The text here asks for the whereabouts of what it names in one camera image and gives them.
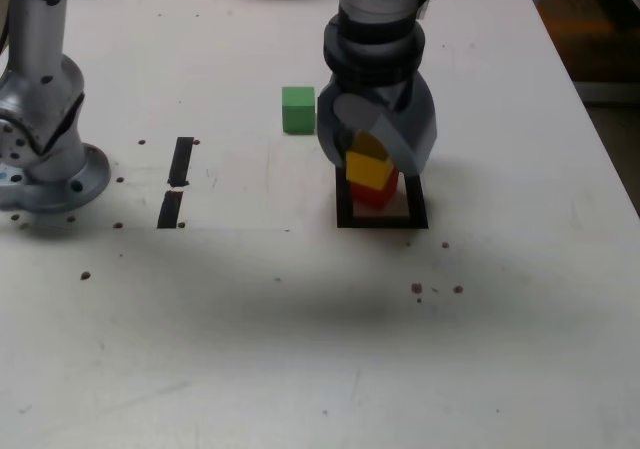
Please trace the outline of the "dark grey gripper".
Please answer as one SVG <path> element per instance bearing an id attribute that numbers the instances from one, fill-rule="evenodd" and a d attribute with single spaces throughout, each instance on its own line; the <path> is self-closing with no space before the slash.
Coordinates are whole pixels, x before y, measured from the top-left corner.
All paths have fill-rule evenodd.
<path id="1" fill-rule="evenodd" d="M 411 78 L 386 86 L 335 78 L 318 96 L 317 137 L 338 168 L 346 166 L 351 132 L 375 138 L 403 174 L 421 175 L 437 137 L 429 86 Z"/>

